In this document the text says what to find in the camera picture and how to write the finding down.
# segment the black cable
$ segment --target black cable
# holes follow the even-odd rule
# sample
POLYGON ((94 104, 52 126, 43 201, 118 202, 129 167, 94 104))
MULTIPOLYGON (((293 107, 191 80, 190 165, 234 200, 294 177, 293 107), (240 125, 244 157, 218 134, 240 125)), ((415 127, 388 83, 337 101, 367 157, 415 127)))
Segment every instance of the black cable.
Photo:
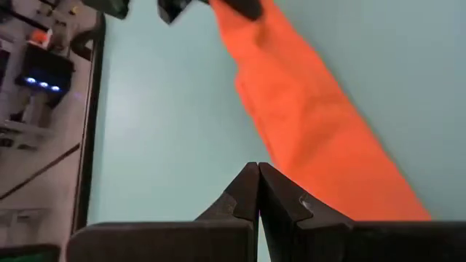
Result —
POLYGON ((92 50, 86 44, 95 38, 95 29, 82 31, 75 35, 70 41, 68 50, 73 50, 75 54, 90 61, 92 50))
POLYGON ((37 28, 39 30, 42 30, 45 33, 48 32, 48 30, 49 30, 46 26, 42 25, 41 23, 36 22, 35 20, 32 20, 31 18, 26 17, 24 15, 18 14, 15 11, 11 10, 10 8, 7 8, 7 7, 4 7, 4 6, 0 5, 0 11, 6 13, 8 15, 11 15, 11 16, 13 16, 14 18, 16 18, 18 20, 21 20, 24 23, 27 23, 28 25, 30 25, 32 27, 35 27, 35 28, 37 28))
POLYGON ((51 3, 51 2, 49 2, 47 0, 39 0, 39 1, 46 4, 46 5, 48 5, 48 6, 50 6, 50 7, 52 7, 52 9, 55 9, 57 7, 57 4, 53 4, 53 3, 51 3))
POLYGON ((79 149, 79 147, 81 147, 81 144, 80 143, 77 143, 75 146, 73 146, 72 148, 70 148, 69 150, 67 150, 67 152, 61 154, 59 157, 57 157, 55 160, 53 160, 52 162, 50 162, 49 164, 47 164, 45 167, 41 168, 39 171, 33 173, 29 178, 25 179, 23 182, 17 184, 15 187, 11 188, 10 190, 8 190, 6 193, 2 194, 0 196, 0 201, 2 201, 3 199, 6 199, 7 197, 11 196, 13 193, 15 193, 16 191, 20 190, 21 188, 23 188, 25 185, 27 185, 28 183, 30 183, 32 180, 34 180, 35 178, 37 178, 38 176, 44 174, 47 170, 49 170, 51 167, 55 166, 56 164, 58 164, 58 162, 64 160, 67 156, 71 155, 72 153, 74 153, 75 151, 77 151, 79 149))

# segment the orange component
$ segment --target orange component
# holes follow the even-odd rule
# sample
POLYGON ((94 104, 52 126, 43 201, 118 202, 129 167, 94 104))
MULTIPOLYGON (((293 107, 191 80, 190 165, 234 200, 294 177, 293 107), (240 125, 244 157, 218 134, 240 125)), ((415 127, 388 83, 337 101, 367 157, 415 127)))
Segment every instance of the orange component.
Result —
POLYGON ((36 44, 42 44, 47 40, 47 32, 42 30, 34 30, 31 34, 30 40, 36 44))
POLYGON ((430 216, 317 53, 273 0, 251 22, 210 0, 237 61, 237 91, 276 167, 355 220, 430 216))

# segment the blue led light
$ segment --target blue led light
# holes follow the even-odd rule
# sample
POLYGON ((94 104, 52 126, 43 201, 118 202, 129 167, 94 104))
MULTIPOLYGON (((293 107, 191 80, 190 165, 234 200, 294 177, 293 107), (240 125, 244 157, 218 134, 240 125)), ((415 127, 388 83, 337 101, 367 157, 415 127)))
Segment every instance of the blue led light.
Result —
POLYGON ((32 78, 32 77, 26 77, 26 81, 29 83, 29 84, 35 84, 37 81, 32 78))

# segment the orange cloth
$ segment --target orange cloth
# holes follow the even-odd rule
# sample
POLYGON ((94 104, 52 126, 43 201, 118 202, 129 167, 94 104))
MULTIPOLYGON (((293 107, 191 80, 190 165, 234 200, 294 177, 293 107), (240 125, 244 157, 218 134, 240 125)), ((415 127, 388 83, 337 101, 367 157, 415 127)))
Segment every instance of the orange cloth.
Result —
POLYGON ((317 53, 273 0, 251 22, 210 0, 237 61, 237 91, 275 166, 355 220, 430 216, 317 53))

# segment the light blue table surface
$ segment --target light blue table surface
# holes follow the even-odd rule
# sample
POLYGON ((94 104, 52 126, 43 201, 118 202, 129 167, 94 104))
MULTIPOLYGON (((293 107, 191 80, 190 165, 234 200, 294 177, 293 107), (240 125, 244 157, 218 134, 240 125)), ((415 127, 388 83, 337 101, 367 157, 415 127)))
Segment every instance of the light blue table surface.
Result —
MULTIPOLYGON (((277 3, 431 213, 466 218, 466 3, 277 3)), ((89 221, 194 219, 246 162, 269 161, 212 10, 193 4, 169 27, 136 0, 107 23, 89 221)))

